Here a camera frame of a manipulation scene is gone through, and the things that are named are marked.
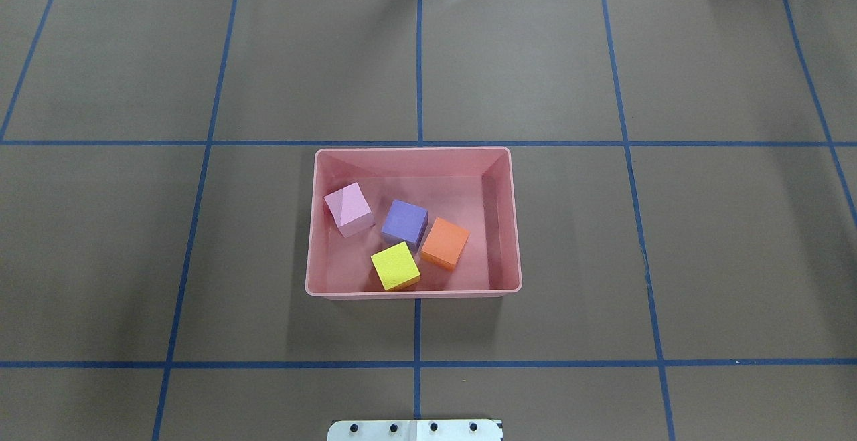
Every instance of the metal bracket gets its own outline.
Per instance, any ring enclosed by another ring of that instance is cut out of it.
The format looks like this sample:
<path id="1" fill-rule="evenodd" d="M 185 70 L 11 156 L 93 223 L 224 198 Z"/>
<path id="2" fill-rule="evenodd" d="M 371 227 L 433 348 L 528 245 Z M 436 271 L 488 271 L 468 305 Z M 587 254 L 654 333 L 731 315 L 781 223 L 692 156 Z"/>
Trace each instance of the metal bracket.
<path id="1" fill-rule="evenodd" d="M 327 441 L 503 441 L 502 420 L 334 422 Z"/>

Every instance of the purple cube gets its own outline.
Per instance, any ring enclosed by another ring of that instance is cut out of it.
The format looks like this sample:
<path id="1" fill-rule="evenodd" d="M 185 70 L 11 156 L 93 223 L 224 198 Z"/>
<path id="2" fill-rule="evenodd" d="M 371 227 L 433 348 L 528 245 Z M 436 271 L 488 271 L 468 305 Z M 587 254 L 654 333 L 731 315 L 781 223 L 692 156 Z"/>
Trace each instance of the purple cube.
<path id="1" fill-rule="evenodd" d="M 394 200 L 380 234 L 386 243 L 397 244 L 404 241 L 411 249 L 416 250 L 428 223 L 428 210 Z"/>

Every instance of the pink cube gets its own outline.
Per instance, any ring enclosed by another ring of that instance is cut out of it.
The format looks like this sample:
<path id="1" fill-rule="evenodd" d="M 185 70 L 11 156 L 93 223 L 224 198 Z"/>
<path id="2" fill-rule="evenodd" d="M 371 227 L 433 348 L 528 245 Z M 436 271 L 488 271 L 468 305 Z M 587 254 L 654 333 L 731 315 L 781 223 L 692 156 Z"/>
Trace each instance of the pink cube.
<path id="1" fill-rule="evenodd" d="M 360 185 L 356 182 L 325 195 L 324 201 L 343 237 L 354 236 L 374 225 L 370 204 L 366 203 L 364 192 L 360 191 Z"/>

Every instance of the grid line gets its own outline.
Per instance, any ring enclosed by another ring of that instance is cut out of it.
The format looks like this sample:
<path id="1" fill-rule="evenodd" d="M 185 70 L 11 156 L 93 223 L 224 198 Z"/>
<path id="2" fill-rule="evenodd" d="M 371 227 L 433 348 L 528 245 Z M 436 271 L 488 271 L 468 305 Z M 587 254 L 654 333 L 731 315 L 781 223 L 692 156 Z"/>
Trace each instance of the grid line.
<path id="1" fill-rule="evenodd" d="M 532 369 L 857 365 L 857 358 L 566 359 L 566 361 L 0 361 L 0 369 Z"/>
<path id="2" fill-rule="evenodd" d="M 655 356 L 659 365 L 657 367 L 658 377 L 661 381 L 661 398 L 664 401 L 664 417 L 667 425 L 667 436 L 670 441 L 676 441 L 676 429 L 673 423 L 673 408 L 670 403 L 670 387 L 667 384 L 667 370 L 664 367 L 664 349 L 661 346 L 661 328 L 657 321 L 657 306 L 655 305 L 655 288 L 651 282 L 651 270 L 649 269 L 649 252 L 645 245 L 645 231 L 643 231 L 643 216 L 640 213 L 639 196 L 637 196 L 637 180 L 634 176 L 633 158 L 631 158 L 631 143 L 628 139 L 628 126 L 625 122 L 625 105 L 622 102 L 622 89 L 619 85 L 619 69 L 616 66 L 616 51 L 613 47 L 613 32 L 610 27 L 610 11 L 607 0 L 601 0 L 604 14 L 604 29 L 607 35 L 607 48 L 610 54 L 610 68 L 613 71 L 613 89 L 616 94 L 616 109 L 619 113 L 619 126 L 622 130 L 622 143 L 625 149 L 625 166 L 628 170 L 628 183 L 631 187 L 631 203 L 634 208 L 634 221 L 637 224 L 637 240 L 639 240 L 640 252 L 643 255 L 643 273 L 645 273 L 646 296 L 649 301 L 649 318 L 651 319 L 651 332 L 655 341 Z"/>
<path id="3" fill-rule="evenodd" d="M 792 33 L 792 41 L 795 42 L 795 51 L 798 54 L 798 60 L 801 61 L 801 69 L 803 69 L 804 77 L 806 78 L 806 86 L 812 95 L 812 103 L 815 105 L 815 111 L 818 113 L 818 121 L 821 122 L 821 129 L 824 131 L 824 138 L 827 140 L 828 148 L 830 149 L 830 157 L 833 159 L 833 165 L 836 167 L 836 174 L 839 175 L 839 183 L 842 185 L 842 191 L 845 193 L 845 200 L 848 202 L 848 210 L 851 212 L 851 220 L 857 227 L 857 209 L 854 209 L 854 200 L 851 197 L 851 191 L 848 189 L 848 181 L 845 180 L 845 172 L 842 170 L 842 164 L 839 163 L 839 155 L 836 154 L 836 146 L 833 145 L 833 136 L 830 135 L 830 127 L 827 125 L 827 120 L 824 118 L 824 109 L 821 108 L 821 100 L 818 99 L 818 93 L 815 90 L 815 82 L 812 81 L 812 75 L 809 72 L 809 66 L 806 65 L 806 58 L 801 47 L 801 39 L 798 38 L 798 30 L 795 26 L 795 20 L 792 17 L 792 7 L 789 0 L 783 0 L 783 7 L 786 10 L 786 19 L 789 20 L 789 29 Z"/>
<path id="4" fill-rule="evenodd" d="M 193 214 L 190 219 L 190 231 L 187 234 L 187 247 L 184 251 L 184 263 L 181 267 L 181 280 L 178 284 L 178 294 L 175 296 L 175 312 L 172 317 L 172 328 L 169 330 L 169 342 L 166 351 L 166 364 L 163 368 L 163 378 L 158 398 L 158 408 L 155 411 L 154 427 L 152 429 L 152 441 L 160 437 L 160 426 L 163 420 L 163 407 L 166 404 L 167 390 L 169 389 L 169 374 L 172 369 L 172 359 L 175 353 L 175 340 L 178 337 L 178 325 L 181 321 L 181 307 L 184 304 L 184 289 L 187 286 L 187 274 L 190 271 L 190 259 L 193 254 L 193 241 L 196 239 L 196 227 L 199 224 L 200 207 L 202 205 L 202 193 L 206 186 L 206 175 L 208 175 L 208 161 L 211 157 L 212 140 L 214 140 L 214 128 L 217 125 L 217 113 L 220 107 L 220 91 L 223 88 L 223 78 L 226 74 L 226 61 L 229 60 L 229 45 L 232 41 L 232 26 L 235 24 L 235 12 L 238 8 L 238 0 L 232 0 L 229 13 L 229 23 L 226 26 L 226 39 L 223 43 L 223 55 L 220 58 L 220 71 L 218 72 L 217 86 L 214 88 L 214 101 L 212 102 L 212 115 L 208 122 L 208 137 L 206 137 L 206 149 L 202 155 L 202 166 L 200 167 L 200 180 L 196 187 L 196 199 L 193 201 Z"/>
<path id="5" fill-rule="evenodd" d="M 24 79 L 27 77 L 27 71 L 30 69 L 30 63 L 33 61 L 33 55 L 36 53 L 36 45 L 39 44 L 39 38 L 42 35 L 42 30 L 45 29 L 48 13 L 51 12 L 51 5 L 53 5 L 53 0 L 47 0 L 45 11 L 42 11 L 39 26 L 36 27 L 36 33 L 33 35 L 33 42 L 30 43 L 30 50 L 27 51 L 27 57 L 24 59 L 24 65 L 21 67 L 21 74 L 18 75 L 18 82 L 15 84 L 15 89 L 12 90 L 12 99 L 9 100 L 9 108 L 6 109 L 6 115 L 3 117 L 3 124 L 0 126 L 0 140 L 3 140 L 3 137 L 6 135 L 6 129 L 9 128 L 9 121 L 12 121 L 12 112 L 15 110 L 15 103 L 18 103 L 18 94 L 21 94 L 21 87 L 24 87 Z"/>
<path id="6" fill-rule="evenodd" d="M 766 142 L 732 140 L 0 140 L 10 146 L 366 146 L 366 147 L 763 147 L 854 148 L 857 142 Z"/>
<path id="7" fill-rule="evenodd" d="M 416 145 L 422 137 L 422 0 L 416 0 Z M 422 417 L 422 300 L 414 300 L 414 419 Z"/>

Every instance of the cube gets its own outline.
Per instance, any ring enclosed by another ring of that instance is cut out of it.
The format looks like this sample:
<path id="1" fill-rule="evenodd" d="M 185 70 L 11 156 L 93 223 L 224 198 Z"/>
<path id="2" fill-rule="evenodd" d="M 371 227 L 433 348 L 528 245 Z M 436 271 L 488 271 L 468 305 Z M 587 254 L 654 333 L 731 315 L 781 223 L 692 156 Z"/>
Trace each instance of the cube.
<path id="1" fill-rule="evenodd" d="M 422 244 L 420 257 L 446 270 L 454 270 L 470 235 L 466 228 L 438 217 Z"/>
<path id="2" fill-rule="evenodd" d="M 356 183 L 325 196 L 324 201 L 343 237 L 354 236 L 374 225 L 370 204 Z"/>
<path id="3" fill-rule="evenodd" d="M 429 211 L 401 200 L 392 201 L 380 234 L 388 244 L 406 242 L 416 251 L 429 223 Z"/>
<path id="4" fill-rule="evenodd" d="M 402 290 L 420 280 L 420 270 L 407 243 L 401 242 L 372 256 L 380 283 L 386 291 Z"/>

